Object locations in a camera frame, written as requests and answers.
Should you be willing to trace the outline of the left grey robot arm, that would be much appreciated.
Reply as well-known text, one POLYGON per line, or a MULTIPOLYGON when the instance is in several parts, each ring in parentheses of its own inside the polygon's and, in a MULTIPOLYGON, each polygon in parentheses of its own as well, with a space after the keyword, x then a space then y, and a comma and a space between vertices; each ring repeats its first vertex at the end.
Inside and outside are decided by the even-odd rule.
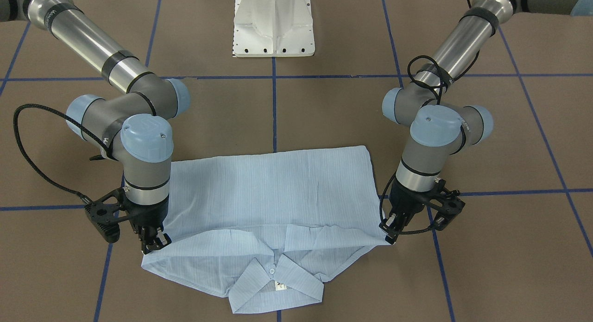
POLYGON ((468 11, 436 52, 417 57, 427 63, 415 73, 408 64, 409 85, 384 96, 383 115, 410 130, 398 168, 385 188, 391 210, 380 213, 379 227, 388 244, 421 233, 405 227, 426 207, 437 211, 428 231, 443 230, 464 208, 460 192, 447 189, 441 172, 450 155, 488 138, 494 122, 480 105, 456 107, 442 98, 472 68, 498 27, 518 13, 591 16, 592 0, 470 0, 468 11))

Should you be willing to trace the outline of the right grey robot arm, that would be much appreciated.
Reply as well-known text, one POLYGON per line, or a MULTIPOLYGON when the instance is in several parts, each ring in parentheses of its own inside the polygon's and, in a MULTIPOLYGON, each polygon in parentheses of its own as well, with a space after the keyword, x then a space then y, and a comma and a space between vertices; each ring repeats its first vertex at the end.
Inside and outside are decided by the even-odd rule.
POLYGON ((26 21, 51 33, 84 59, 122 95, 105 100, 83 95, 65 114, 39 104, 25 104, 13 113, 17 147, 29 165, 51 185, 76 195, 87 219, 108 243, 120 238, 119 224, 128 221, 144 254, 171 243, 164 232, 169 210, 171 157, 174 148, 169 119, 190 106, 190 93, 178 79, 161 79, 87 17, 73 0, 1 0, 1 21, 26 21), (97 146, 94 160, 110 159, 123 166, 123 186, 98 200, 51 180, 26 153, 19 133, 19 115, 28 108, 65 119, 83 140, 97 146))

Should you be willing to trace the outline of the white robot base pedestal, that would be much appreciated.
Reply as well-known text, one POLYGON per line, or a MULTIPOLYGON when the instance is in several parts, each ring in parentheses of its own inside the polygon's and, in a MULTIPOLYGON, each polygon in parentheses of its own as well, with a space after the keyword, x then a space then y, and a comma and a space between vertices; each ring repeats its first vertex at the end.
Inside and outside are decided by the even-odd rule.
POLYGON ((311 0, 235 0, 233 24, 235 57, 314 55, 311 0))

